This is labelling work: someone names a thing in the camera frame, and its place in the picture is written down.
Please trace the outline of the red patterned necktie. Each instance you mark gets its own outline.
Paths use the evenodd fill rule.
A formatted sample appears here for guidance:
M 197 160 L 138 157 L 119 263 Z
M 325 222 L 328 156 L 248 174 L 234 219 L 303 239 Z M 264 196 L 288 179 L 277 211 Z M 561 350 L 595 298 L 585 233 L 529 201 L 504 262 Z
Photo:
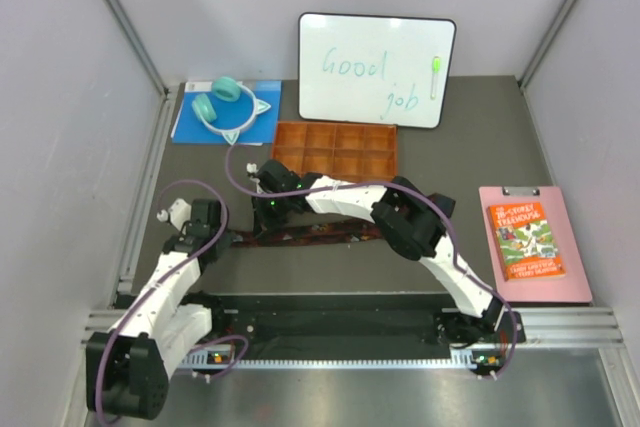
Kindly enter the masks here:
M 235 248 L 352 244 L 383 238 L 375 224 L 358 219 L 308 226 L 287 226 L 258 234 L 232 230 L 230 234 L 232 246 Z

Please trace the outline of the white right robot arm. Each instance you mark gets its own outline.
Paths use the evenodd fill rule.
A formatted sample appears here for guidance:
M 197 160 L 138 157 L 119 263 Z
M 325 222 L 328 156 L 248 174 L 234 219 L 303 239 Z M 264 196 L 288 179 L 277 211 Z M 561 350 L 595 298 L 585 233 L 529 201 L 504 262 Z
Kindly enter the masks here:
M 481 281 L 462 258 L 450 222 L 455 201 L 422 194 L 406 178 L 352 183 L 320 173 L 302 176 L 279 161 L 247 165 L 256 184 L 252 198 L 259 233 L 282 228 L 291 215 L 336 214 L 374 224 L 399 256 L 426 267 L 453 298 L 469 335 L 487 343 L 508 318 L 517 318 L 508 303 Z

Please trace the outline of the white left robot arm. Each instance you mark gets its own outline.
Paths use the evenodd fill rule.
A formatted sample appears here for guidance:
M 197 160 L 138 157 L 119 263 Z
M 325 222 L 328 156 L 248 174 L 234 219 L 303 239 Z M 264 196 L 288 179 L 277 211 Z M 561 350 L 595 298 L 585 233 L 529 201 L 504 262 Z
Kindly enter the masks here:
M 158 218 L 176 234 L 163 245 L 147 283 L 125 313 L 85 347 L 86 404 L 103 415 L 155 419 L 169 381 L 199 340 L 216 343 L 227 321 L 202 301 L 184 297 L 231 244 L 218 200 L 176 200 Z

